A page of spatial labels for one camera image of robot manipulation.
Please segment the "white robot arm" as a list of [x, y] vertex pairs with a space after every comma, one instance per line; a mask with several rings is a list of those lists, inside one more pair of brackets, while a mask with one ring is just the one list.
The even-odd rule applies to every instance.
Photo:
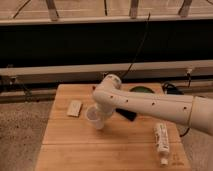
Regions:
[[137, 93], [120, 89], [121, 79], [107, 75], [93, 91], [99, 110], [116, 108], [185, 125], [213, 136], [213, 99], [191, 95]]

